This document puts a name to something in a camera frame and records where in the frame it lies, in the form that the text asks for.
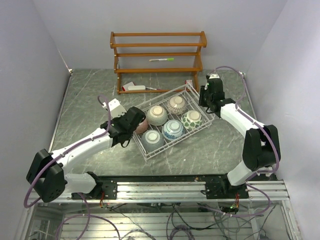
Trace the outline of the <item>white wire dish rack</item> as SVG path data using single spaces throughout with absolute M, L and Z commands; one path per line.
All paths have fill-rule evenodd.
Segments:
M 184 135 L 179 137 L 178 139 L 175 140 L 167 140 L 164 138 L 164 145 L 160 148 L 158 148 L 157 150 L 154 150 L 152 152 L 146 152 L 146 150 L 144 149 L 142 143 L 141 143 L 141 138 L 143 136 L 143 134 L 148 131 L 148 130 L 157 130 L 162 134 L 162 128 L 164 126 L 164 124 L 168 121 L 168 120 L 178 120 L 181 122 L 181 117 L 182 115 L 184 115 L 185 113 L 181 114 L 181 115 L 176 115 L 176 114 L 171 114 L 169 113 L 168 109 L 167 109 L 167 102 L 170 100 L 170 98 L 175 97 L 175 96 L 180 96 L 182 97 L 185 102 L 186 102 L 186 112 L 190 111 L 190 110 L 196 110 L 198 111 L 201 116 L 202 116 L 202 124 L 200 127 L 194 129 L 194 130 L 187 130 L 184 127 Z M 188 84 L 184 84 L 180 87 L 177 87 L 173 90 L 170 90 L 168 92 L 165 92 L 159 96 L 156 96 L 148 101 L 145 101 L 143 103 L 140 103 L 137 105 L 137 108 L 139 108 L 140 110 L 142 110 L 146 117 L 147 117 L 147 112 L 149 111 L 149 109 L 153 106 L 161 106 L 163 107 L 168 115 L 168 119 L 167 121 L 160 126 L 155 126 L 155 125 L 151 125 L 148 123 L 148 128 L 144 133 L 141 134 L 133 134 L 133 139 L 135 141 L 135 143 L 137 144 L 140 152 L 143 155 L 143 158 L 145 160 L 149 160 L 151 158 L 153 158 L 156 155 L 159 155 L 160 153 L 166 151 L 167 149 L 171 148 L 174 145 L 177 145 L 178 143 L 184 141 L 185 139 L 189 138 L 190 136 L 200 132 L 201 130 L 204 130 L 206 128 L 209 128 L 214 120 L 213 115 L 208 115 L 205 111 L 205 109 L 201 108 L 198 105 L 198 100 L 199 100 L 200 95 L 197 93 L 197 91 L 190 85 Z

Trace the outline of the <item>teal pattern cream bowl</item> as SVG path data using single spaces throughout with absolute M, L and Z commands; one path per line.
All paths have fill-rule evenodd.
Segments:
M 148 110 L 146 119 L 150 125 L 161 126 L 168 120 L 168 114 L 162 106 L 155 105 Z

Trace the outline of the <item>blue floral white bowl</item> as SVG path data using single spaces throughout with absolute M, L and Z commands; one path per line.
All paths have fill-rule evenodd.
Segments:
M 183 124 L 176 119 L 168 120 L 162 127 L 162 135 L 169 141 L 174 141 L 184 134 L 185 129 Z

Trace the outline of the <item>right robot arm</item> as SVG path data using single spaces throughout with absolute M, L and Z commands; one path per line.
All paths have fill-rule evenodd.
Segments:
M 206 78 L 206 84 L 200 87 L 198 105 L 231 124 L 244 137 L 242 161 L 226 174 L 220 186 L 221 194 L 231 198 L 238 192 L 238 186 L 256 174 L 277 171 L 281 160 L 278 129 L 255 120 L 233 99 L 226 98 L 218 75 Z

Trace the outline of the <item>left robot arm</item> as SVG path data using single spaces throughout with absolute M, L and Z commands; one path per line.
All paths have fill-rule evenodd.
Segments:
M 29 208 L 29 196 L 32 190 L 38 199 L 50 203 L 61 194 L 81 193 L 90 199 L 98 199 L 103 194 L 104 182 L 93 172 L 72 173 L 80 162 L 117 144 L 128 144 L 134 131 L 146 118 L 137 107 L 129 108 L 123 115 L 109 117 L 94 132 L 72 145 L 48 152 L 42 149 L 35 154 L 26 180 L 30 188 L 24 199 L 24 206 Z

